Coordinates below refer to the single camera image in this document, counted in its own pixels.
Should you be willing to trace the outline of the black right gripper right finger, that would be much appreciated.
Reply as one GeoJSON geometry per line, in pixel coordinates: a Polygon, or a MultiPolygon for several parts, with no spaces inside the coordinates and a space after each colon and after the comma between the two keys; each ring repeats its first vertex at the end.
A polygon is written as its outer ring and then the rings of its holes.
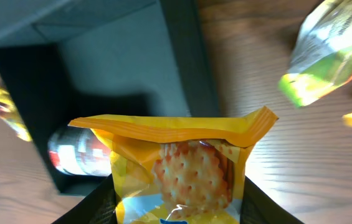
{"type": "Polygon", "coordinates": [[[245,178],[240,224],[303,224],[288,213],[248,177],[245,178]]]}

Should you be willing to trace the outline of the red Pringles can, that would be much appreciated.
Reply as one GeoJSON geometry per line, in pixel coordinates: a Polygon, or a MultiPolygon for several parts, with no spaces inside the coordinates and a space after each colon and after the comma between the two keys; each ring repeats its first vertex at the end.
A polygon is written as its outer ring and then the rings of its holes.
{"type": "Polygon", "coordinates": [[[66,126],[48,141],[48,154],[54,167],[67,175],[108,177],[111,149],[90,129],[66,126]]]}

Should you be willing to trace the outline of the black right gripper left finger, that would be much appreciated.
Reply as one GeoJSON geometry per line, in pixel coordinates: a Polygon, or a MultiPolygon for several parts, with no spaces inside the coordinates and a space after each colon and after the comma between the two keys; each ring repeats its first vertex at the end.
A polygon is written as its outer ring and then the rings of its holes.
{"type": "Polygon", "coordinates": [[[117,224],[116,205],[113,177],[110,175],[52,224],[117,224]]]}

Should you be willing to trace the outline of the orange Le-mond biscuit packet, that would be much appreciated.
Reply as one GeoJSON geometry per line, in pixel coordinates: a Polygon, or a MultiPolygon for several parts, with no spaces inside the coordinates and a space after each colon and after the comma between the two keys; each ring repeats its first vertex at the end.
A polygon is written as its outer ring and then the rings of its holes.
{"type": "Polygon", "coordinates": [[[110,148],[118,223],[239,223],[245,164],[277,121],[98,115],[73,119],[110,148]]]}

